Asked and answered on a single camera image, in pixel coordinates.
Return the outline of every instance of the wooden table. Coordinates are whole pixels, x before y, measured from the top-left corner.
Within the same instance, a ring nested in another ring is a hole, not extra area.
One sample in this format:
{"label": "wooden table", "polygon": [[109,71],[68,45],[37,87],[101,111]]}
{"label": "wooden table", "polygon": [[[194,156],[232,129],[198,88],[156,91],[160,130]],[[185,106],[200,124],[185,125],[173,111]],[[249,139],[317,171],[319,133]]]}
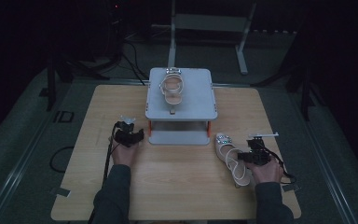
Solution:
{"label": "wooden table", "polygon": [[[76,141],[61,187],[51,211],[55,220],[88,220],[93,199],[101,188],[108,137],[120,115],[136,117],[135,130],[147,130],[147,87],[98,86]],[[145,132],[131,169],[130,220],[212,220],[255,218],[253,187],[235,188],[226,165],[214,149],[214,135],[230,135],[237,147],[246,148],[249,133],[272,133],[257,90],[214,88],[218,118],[212,122],[211,143],[206,146],[155,146]],[[279,149],[274,138],[266,146]],[[295,217],[301,211],[293,191],[283,202]]]}

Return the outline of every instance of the black cable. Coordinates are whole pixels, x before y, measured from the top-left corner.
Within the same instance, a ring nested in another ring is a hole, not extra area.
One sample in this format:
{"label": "black cable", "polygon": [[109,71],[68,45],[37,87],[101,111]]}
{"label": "black cable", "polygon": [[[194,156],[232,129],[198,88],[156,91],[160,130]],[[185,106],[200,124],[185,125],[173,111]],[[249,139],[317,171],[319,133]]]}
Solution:
{"label": "black cable", "polygon": [[133,74],[136,75],[136,77],[138,77],[139,81],[142,82],[142,85],[145,85],[145,83],[142,81],[142,79],[138,76],[138,73],[135,71],[133,63],[130,62],[130,60],[127,58],[126,55],[123,54],[123,57],[130,64]]}
{"label": "black cable", "polygon": [[53,165],[53,161],[54,161],[54,158],[57,156],[57,154],[59,154],[60,152],[66,150],[66,149],[74,149],[74,147],[62,147],[62,148],[58,149],[58,150],[54,153],[54,155],[50,158],[50,163],[49,163],[49,165],[50,165],[51,170],[53,170],[53,171],[55,171],[55,172],[58,172],[58,173],[62,173],[62,174],[65,173],[65,170],[59,170],[59,169],[55,168],[54,165]]}
{"label": "black cable", "polygon": [[291,180],[293,179],[293,181],[292,181],[292,182],[289,182],[289,183],[285,183],[285,182],[282,182],[282,181],[281,181],[281,184],[294,184],[294,183],[296,183],[297,178],[296,178],[294,175],[291,175],[291,174],[289,174],[289,173],[286,172],[286,170],[284,169],[284,166],[283,166],[283,161],[281,160],[281,158],[279,158],[279,156],[278,156],[275,152],[269,150],[268,148],[266,148],[265,146],[263,146],[262,144],[260,144],[260,143],[258,143],[258,142],[255,142],[255,143],[258,144],[259,146],[261,146],[264,150],[266,150],[266,151],[267,151],[269,154],[271,154],[273,157],[275,157],[275,159],[277,159],[277,160],[279,161],[280,166],[283,168],[283,174],[284,174],[286,177],[290,178]]}
{"label": "black cable", "polygon": [[[108,169],[109,169],[109,161],[110,161],[110,156],[112,155],[113,151],[120,145],[117,144],[113,149],[113,139],[115,136],[115,130],[116,130],[117,125],[115,124],[115,126],[113,126],[113,130],[112,130],[112,135],[109,137],[109,146],[107,147],[107,153],[106,153],[106,161],[105,161],[105,166],[104,166],[104,171],[103,171],[103,185],[107,179],[107,173],[108,173]],[[89,221],[88,224],[92,223],[92,220],[94,219],[95,216],[95,208],[92,209],[91,215],[89,216]]]}
{"label": "black cable", "polygon": [[138,72],[139,72],[144,78],[149,79],[149,76],[147,76],[147,75],[139,68],[139,65],[138,65],[138,56],[137,56],[137,52],[136,52],[135,46],[133,46],[133,44],[130,43],[129,41],[125,41],[124,43],[130,45],[130,46],[133,48],[134,58],[135,58],[135,65],[134,65],[134,67],[138,70]]}

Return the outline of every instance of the dark background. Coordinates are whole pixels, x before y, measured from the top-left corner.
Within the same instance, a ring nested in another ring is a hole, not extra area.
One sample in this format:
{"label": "dark background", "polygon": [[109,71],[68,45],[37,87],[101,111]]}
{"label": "dark background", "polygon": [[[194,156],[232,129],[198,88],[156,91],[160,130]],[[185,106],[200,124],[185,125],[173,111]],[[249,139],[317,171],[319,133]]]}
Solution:
{"label": "dark background", "polygon": [[[242,11],[246,15],[250,6],[231,0],[227,5],[237,4],[233,11],[222,7],[221,1],[177,2],[177,11],[233,16]],[[147,36],[152,23],[170,24],[170,14],[166,0],[92,4],[86,0],[0,0],[0,123],[32,78],[46,67],[51,52],[59,49],[87,60],[109,56],[120,49],[120,35],[125,34],[125,27],[111,27],[112,35],[107,37],[109,21],[131,23]],[[312,62],[312,81],[358,159],[358,1],[257,1],[252,30],[298,31],[281,70]],[[301,72],[291,75],[302,76]]]}

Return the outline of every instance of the metal frame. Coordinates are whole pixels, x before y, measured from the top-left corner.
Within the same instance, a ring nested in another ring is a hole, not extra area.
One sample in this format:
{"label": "metal frame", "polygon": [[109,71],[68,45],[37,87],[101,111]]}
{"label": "metal frame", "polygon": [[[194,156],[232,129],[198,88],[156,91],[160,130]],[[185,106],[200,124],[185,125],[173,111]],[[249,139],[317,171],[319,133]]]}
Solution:
{"label": "metal frame", "polygon": [[27,148],[24,149],[24,152],[22,153],[21,157],[17,161],[16,165],[13,167],[13,169],[7,176],[4,185],[0,189],[0,216],[4,213],[12,196],[16,192],[17,187],[19,186],[29,164],[31,163],[35,155],[36,147],[37,144],[39,143],[40,138],[45,133],[48,124],[53,120],[54,115],[58,111],[58,108],[61,105],[63,98],[68,92],[69,88],[70,88],[70,84],[61,84],[60,92],[59,94],[57,94],[58,97],[57,97],[56,104],[53,104],[51,106],[51,109],[48,111],[48,113],[43,118],[43,120],[41,120]]}
{"label": "metal frame", "polygon": [[172,15],[171,15],[171,45],[170,53],[168,55],[168,67],[175,67],[176,55],[176,29],[196,29],[196,30],[213,30],[213,31],[231,31],[242,32],[242,39],[239,45],[235,47],[238,64],[240,66],[241,74],[247,75],[248,68],[246,66],[245,58],[243,56],[243,47],[245,46],[246,38],[252,24],[252,19],[255,14],[256,2],[252,3],[251,10],[247,18],[240,17],[222,17],[222,16],[202,16],[189,14],[176,14],[175,0],[172,0]]}
{"label": "metal frame", "polygon": [[324,154],[325,148],[323,148],[319,143],[311,123],[306,122],[304,118],[301,116],[302,113],[298,109],[296,100],[294,99],[293,96],[290,97],[290,101],[293,107],[296,109],[298,120],[302,122],[302,125],[304,126],[308,136],[310,137],[310,142],[311,142],[310,148],[312,150],[312,154],[321,170],[321,173],[324,177],[324,181],[330,190],[330,194],[336,203],[337,210],[342,217],[342,221],[345,224],[358,223],[357,218],[347,201],[347,197],[345,196],[345,193],[341,185],[339,184],[339,181],[337,180],[328,159]]}

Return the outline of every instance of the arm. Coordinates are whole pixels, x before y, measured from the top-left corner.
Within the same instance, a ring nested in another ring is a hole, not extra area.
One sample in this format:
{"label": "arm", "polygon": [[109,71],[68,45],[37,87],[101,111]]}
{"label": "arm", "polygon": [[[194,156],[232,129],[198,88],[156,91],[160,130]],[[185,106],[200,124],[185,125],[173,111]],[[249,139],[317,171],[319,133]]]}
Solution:
{"label": "arm", "polygon": [[95,217],[92,223],[130,223],[131,168],[114,165],[103,188],[94,198]]}
{"label": "arm", "polygon": [[257,199],[256,220],[258,224],[293,223],[293,213],[282,203],[281,185],[276,182],[255,186]]}
{"label": "arm", "polygon": [[118,145],[112,153],[114,165],[103,188],[94,198],[92,223],[126,224],[129,222],[131,165],[139,144]]}
{"label": "arm", "polygon": [[293,223],[292,211],[282,203],[281,178],[283,168],[271,157],[263,166],[246,163],[255,178],[257,200],[256,220],[258,224]]}

